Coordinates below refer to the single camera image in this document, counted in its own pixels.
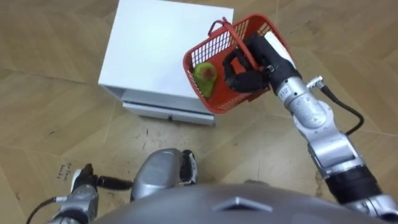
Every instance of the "white box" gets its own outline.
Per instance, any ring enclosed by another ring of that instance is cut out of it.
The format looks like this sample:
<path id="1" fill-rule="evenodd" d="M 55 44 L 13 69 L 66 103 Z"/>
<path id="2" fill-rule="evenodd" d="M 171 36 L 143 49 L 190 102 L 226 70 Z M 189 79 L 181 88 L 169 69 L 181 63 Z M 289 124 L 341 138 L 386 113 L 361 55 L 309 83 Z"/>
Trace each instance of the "white box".
<path id="1" fill-rule="evenodd" d="M 99 85 L 135 114 L 214 124 L 214 115 L 189 84 L 182 60 L 222 17 L 232 21 L 233 9 L 120 0 Z"/>

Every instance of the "red basket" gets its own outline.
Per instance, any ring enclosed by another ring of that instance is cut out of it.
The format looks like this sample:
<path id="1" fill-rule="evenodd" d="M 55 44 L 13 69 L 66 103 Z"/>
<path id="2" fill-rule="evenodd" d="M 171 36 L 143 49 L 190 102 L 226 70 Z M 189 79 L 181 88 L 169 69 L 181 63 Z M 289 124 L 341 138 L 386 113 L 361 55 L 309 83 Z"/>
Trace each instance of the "red basket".
<path id="1" fill-rule="evenodd" d="M 216 23 L 223 26 L 213 31 Z M 250 61 L 254 69 L 258 69 L 249 50 L 243 44 L 242 40 L 253 34 L 265 35 L 268 31 L 272 31 L 280 42 L 286 47 L 285 41 L 279 34 L 278 30 L 272 22 L 262 14 L 252 14 L 246 16 L 241 21 L 231 25 L 225 18 L 222 21 L 215 21 L 210 28 L 207 38 L 196 47 L 189 50 L 183 59 L 185 73 L 191 83 L 192 88 L 198 95 L 203 104 L 214 114 L 222 114 L 230 109 L 238 106 L 240 103 L 248 100 L 252 101 L 269 89 L 258 91 L 255 93 L 237 93 L 230 89 L 224 81 L 224 58 L 235 48 L 239 47 Z M 217 79 L 213 86 L 211 97 L 206 99 L 200 93 L 195 81 L 192 77 L 195 66 L 202 62 L 210 62 L 217 69 Z M 241 73 L 244 68 L 235 59 L 232 65 L 236 73 Z"/>

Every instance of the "drawer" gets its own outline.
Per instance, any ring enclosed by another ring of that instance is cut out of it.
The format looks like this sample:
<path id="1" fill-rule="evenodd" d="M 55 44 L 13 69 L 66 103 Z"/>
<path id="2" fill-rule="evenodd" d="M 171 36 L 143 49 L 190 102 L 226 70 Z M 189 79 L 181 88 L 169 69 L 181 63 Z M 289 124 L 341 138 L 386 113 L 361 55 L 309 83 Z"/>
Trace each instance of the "drawer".
<path id="1" fill-rule="evenodd" d="M 174 110 L 157 106 L 140 105 L 135 103 L 123 103 L 123 107 L 132 113 L 140 116 L 149 116 L 160 119 L 171 119 L 173 121 L 183 121 L 188 123 L 215 125 L 213 114 L 195 113 L 190 111 Z"/>

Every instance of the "parquet floor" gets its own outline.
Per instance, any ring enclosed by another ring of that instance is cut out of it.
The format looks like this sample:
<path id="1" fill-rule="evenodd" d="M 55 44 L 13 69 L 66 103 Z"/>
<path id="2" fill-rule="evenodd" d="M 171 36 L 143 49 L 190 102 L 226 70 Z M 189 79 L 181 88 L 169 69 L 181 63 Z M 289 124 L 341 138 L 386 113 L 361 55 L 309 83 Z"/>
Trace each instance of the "parquet floor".
<path id="1" fill-rule="evenodd" d="M 398 1 L 186 2 L 233 7 L 235 19 L 267 14 L 301 74 L 322 75 L 365 115 L 352 140 L 398 200 Z M 67 194 L 71 173 L 87 162 L 97 174 L 132 179 L 148 154 L 165 147 L 193 150 L 204 182 L 259 179 L 333 200 L 271 93 L 209 128 L 139 118 L 98 87 L 116 6 L 117 0 L 0 1 L 1 223 L 23 223 L 44 199 Z M 342 130 L 357 122 L 333 109 Z M 100 215 L 129 200 L 128 193 L 100 194 Z M 43 209 L 34 223 L 56 209 Z"/>

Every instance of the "black cable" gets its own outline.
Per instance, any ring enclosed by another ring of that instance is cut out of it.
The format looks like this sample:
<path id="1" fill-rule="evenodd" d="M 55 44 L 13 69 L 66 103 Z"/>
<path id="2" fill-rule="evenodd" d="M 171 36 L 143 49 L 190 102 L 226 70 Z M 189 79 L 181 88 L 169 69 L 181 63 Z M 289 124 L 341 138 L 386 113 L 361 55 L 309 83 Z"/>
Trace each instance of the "black cable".
<path id="1" fill-rule="evenodd" d="M 38 205 L 33 211 L 32 213 L 29 215 L 28 219 L 26 220 L 26 224 L 30 224 L 30 221 L 32 221 L 33 216 L 44 206 L 50 205 L 51 203 L 56 202 L 56 197 L 52 197 L 49 198 L 47 200 L 45 200 L 44 202 L 40 203 L 40 205 Z"/>
<path id="2" fill-rule="evenodd" d="M 342 108 L 344 108 L 345 110 L 347 110 L 348 112 L 352 113 L 353 115 L 355 115 L 356 117 L 359 118 L 359 122 L 356 126 L 354 126 L 353 128 L 351 128 L 349 131 L 346 132 L 346 135 L 350 135 L 353 134 L 355 131 L 357 131 L 365 122 L 365 119 L 363 118 L 363 116 L 361 115 L 360 112 L 356 111 L 355 109 L 353 109 L 352 107 L 346 105 L 345 103 L 341 102 L 337 96 L 335 96 L 333 94 L 333 92 L 326 86 L 322 86 L 321 91 L 323 94 L 325 94 L 327 97 L 329 97 L 329 99 L 331 101 L 333 101 L 334 103 L 336 103 L 337 105 L 341 106 Z"/>

